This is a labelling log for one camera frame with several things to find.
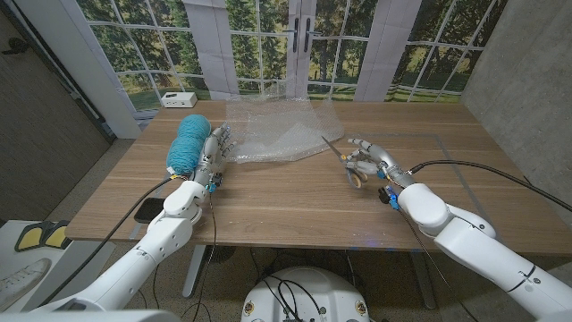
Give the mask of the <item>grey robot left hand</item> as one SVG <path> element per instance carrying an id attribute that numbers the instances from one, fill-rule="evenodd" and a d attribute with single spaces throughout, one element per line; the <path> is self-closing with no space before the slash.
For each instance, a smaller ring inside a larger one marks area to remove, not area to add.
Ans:
<path id="1" fill-rule="evenodd" d="M 200 152 L 192 181 L 203 186 L 220 187 L 227 157 L 235 145 L 236 141 L 231 140 L 231 127 L 227 122 L 215 128 L 207 137 Z"/>

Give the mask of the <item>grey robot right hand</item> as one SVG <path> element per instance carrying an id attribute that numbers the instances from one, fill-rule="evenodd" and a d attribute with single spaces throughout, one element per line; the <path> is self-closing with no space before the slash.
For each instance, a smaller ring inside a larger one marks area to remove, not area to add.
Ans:
<path id="1" fill-rule="evenodd" d="M 357 145 L 358 149 L 346 156 L 344 166 L 353 171 L 359 179 L 381 174 L 382 178 L 401 188 L 416 182 L 386 149 L 362 139 L 348 139 L 348 143 Z"/>

